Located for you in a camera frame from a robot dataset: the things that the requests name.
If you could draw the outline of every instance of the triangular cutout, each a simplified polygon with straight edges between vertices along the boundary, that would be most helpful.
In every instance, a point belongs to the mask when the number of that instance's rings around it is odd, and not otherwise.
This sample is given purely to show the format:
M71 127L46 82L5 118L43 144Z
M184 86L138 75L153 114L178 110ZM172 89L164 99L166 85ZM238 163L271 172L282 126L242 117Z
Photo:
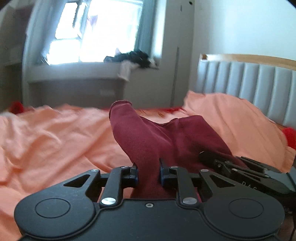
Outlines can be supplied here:
M89 174L83 175L81 177L78 177L75 180L72 180L72 181L64 184L64 186L65 187L73 187L73 188L81 188L89 177L90 177Z
M215 175L210 175L210 178L213 180L213 182L216 184L217 187L219 188L226 188L226 187L235 187L235 185L215 176Z

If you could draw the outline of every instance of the clothing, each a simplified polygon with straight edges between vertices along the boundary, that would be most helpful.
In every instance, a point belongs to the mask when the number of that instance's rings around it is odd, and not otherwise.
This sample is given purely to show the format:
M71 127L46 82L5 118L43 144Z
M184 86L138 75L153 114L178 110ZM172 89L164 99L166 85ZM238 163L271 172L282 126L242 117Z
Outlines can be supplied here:
M202 151L210 151L246 167L202 116L173 119L165 124L140 117L129 101L115 102L109 113L113 135L139 170L139 184L132 198L175 198L172 189L164 189L159 182L162 158L168 166L180 166L198 173L208 168L198 161Z

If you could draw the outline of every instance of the headboard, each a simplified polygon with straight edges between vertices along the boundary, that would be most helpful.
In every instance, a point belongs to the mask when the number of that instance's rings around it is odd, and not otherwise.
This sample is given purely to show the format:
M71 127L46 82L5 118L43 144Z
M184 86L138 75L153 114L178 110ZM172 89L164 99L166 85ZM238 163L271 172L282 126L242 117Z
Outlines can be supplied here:
M196 93L247 99L264 115L296 129L296 61L259 55L201 54Z

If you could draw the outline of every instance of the red fabric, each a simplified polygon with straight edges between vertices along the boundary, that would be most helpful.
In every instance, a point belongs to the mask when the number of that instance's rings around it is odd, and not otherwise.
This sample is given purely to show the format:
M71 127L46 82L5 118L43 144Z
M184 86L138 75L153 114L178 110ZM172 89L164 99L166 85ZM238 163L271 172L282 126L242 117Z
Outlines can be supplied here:
M207 150L246 167L199 115L157 124L140 117L130 102L119 101L111 106L109 117L115 140L139 170L139 184L132 198L175 198L175 192L159 182L159 158L168 166L198 173L207 168L198 162L199 153Z
M20 102L13 102L9 109L9 112L15 115L23 113L24 111L25 111L24 106Z
M296 131L293 128L288 127L288 128L282 129L282 132L286 136L286 139L288 142L287 145L293 149L296 149Z

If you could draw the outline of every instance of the window pane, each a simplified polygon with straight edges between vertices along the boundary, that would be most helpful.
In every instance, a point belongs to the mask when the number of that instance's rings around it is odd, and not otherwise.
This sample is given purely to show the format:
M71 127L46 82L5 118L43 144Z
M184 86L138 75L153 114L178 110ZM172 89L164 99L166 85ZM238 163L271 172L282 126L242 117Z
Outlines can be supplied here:
M77 31L73 29L76 9L77 3L66 3L57 26L55 34L57 39L72 39L77 37Z
M81 61L103 62L116 48L122 53L134 50L142 7L142 1L92 0Z
M79 61L80 41L77 39L56 40L50 44L47 55L48 64L77 63Z

